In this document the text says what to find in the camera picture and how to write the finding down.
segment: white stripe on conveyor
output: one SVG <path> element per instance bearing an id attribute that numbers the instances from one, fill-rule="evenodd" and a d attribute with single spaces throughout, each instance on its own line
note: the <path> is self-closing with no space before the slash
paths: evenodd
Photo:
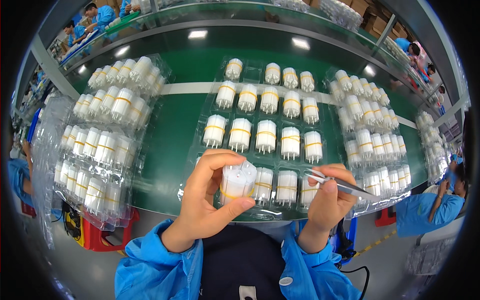
<path id="1" fill-rule="evenodd" d="M 178 94 L 208 94 L 208 93 L 216 93 L 218 88 L 220 87 L 221 82 L 185 82 L 185 83 L 178 83 L 178 84 L 166 84 L 162 89 L 162 95 L 178 95 Z M 271 86 L 268 84 L 254 84 L 260 91 L 262 91 L 265 87 Z M 237 84 L 236 91 L 237 93 L 241 92 L 243 87 L 242 83 Z M 288 89 L 283 86 L 275 86 L 278 90 L 280 95 L 284 95 Z M 329 94 L 320 93 L 320 92 L 312 92 L 312 93 L 305 93 L 301 90 L 298 90 L 300 94 L 300 98 L 304 98 L 307 96 L 313 96 L 317 99 L 317 102 L 325 103 L 325 104 L 332 104 L 336 105 L 337 102 L 333 101 Z M 404 124 L 408 127 L 416 129 L 417 126 L 414 122 L 407 120 L 401 116 L 397 116 L 398 122 L 400 124 Z"/>

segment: gray floor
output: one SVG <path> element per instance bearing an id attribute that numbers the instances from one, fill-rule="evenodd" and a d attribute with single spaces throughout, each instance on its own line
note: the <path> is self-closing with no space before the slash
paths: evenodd
<path id="1" fill-rule="evenodd" d="M 160 221 L 169 216 L 140 211 L 140 221 L 132 230 L 133 237 L 143 236 Z M 395 224 L 377 228 L 374 214 L 359 218 L 356 250 L 361 250 L 381 237 L 395 230 Z M 114 299 L 114 276 L 119 260 L 123 257 L 117 252 L 93 252 L 80 247 L 63 230 L 62 223 L 53 226 L 55 250 L 47 251 L 47 257 L 56 273 L 56 277 L 67 286 L 77 299 Z M 343 266 L 349 271 L 366 265 L 370 270 L 370 281 L 366 299 L 399 299 L 405 286 L 414 276 L 403 274 L 408 252 L 413 248 L 416 238 L 400 239 L 396 234 L 379 245 L 355 257 Z M 347 274 L 353 285 L 362 290 L 365 283 L 365 271 Z"/>

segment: person's right hand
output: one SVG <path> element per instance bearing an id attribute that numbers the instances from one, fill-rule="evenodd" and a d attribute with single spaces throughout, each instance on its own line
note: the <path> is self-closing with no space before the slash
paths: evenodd
<path id="1" fill-rule="evenodd" d="M 197 239 L 219 233 L 235 217 L 255 205 L 252 198 L 237 198 L 220 209 L 213 207 L 213 197 L 222 181 L 222 168 L 239 165 L 245 157 L 226 149 L 207 149 L 188 178 L 180 215 L 161 236 L 170 252 L 184 252 Z"/>

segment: finger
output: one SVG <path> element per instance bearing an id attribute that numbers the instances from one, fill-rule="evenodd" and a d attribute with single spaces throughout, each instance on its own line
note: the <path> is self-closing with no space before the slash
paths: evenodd
<path id="1" fill-rule="evenodd" d="M 252 198 L 237 198 L 230 203 L 224 205 L 217 211 L 213 212 L 208 222 L 211 226 L 220 226 L 220 230 L 228 225 L 233 219 L 240 216 L 246 210 L 255 205 L 255 200 Z"/>

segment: worker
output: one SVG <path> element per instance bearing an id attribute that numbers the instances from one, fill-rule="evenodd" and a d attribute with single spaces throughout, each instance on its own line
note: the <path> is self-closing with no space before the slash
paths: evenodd
<path id="1" fill-rule="evenodd" d="M 454 192 L 442 181 L 438 192 L 412 195 L 396 204 L 396 229 L 399 237 L 424 234 L 442 228 L 455 220 L 468 194 L 465 174 L 456 179 Z"/>
<path id="2" fill-rule="evenodd" d="M 12 120 L 9 122 L 10 128 L 10 139 L 8 146 L 8 151 L 10 152 L 13 147 L 13 126 Z M 13 192 L 22 200 L 23 203 L 33 207 L 32 202 L 32 157 L 30 156 L 30 143 L 24 140 L 22 149 L 25 152 L 26 160 L 20 158 L 9 158 L 7 162 L 7 170 L 8 170 L 8 179 L 10 182 L 10 187 L 12 188 Z"/>
<path id="3" fill-rule="evenodd" d="M 360 298 L 360 291 L 335 267 L 341 257 L 328 242 L 330 229 L 357 197 L 327 181 L 299 235 L 291 223 L 284 239 L 275 240 L 251 227 L 228 225 L 255 205 L 252 198 L 213 207 L 222 168 L 243 161 L 245 157 L 230 150 L 205 151 L 186 182 L 177 219 L 161 222 L 126 246 L 128 257 L 120 260 L 115 274 L 116 299 Z M 355 184 L 341 164 L 314 169 Z"/>
<path id="4" fill-rule="evenodd" d="M 86 28 L 86 33 L 90 33 L 94 30 L 104 32 L 105 26 L 115 20 L 115 12 L 113 11 L 113 8 L 108 5 L 97 8 L 95 3 L 90 3 L 85 6 L 85 15 L 92 18 L 92 24 Z"/>
<path id="5" fill-rule="evenodd" d="M 68 35 L 69 47 L 72 47 L 73 45 L 81 42 L 84 38 L 87 37 L 85 29 L 86 27 L 82 25 L 75 26 L 73 20 L 68 22 L 68 24 L 63 28 L 63 32 Z"/>
<path id="6" fill-rule="evenodd" d="M 135 5 L 132 7 L 131 1 L 132 0 L 122 0 L 119 14 L 120 18 L 127 16 L 130 11 L 137 12 L 140 10 L 140 5 Z"/>

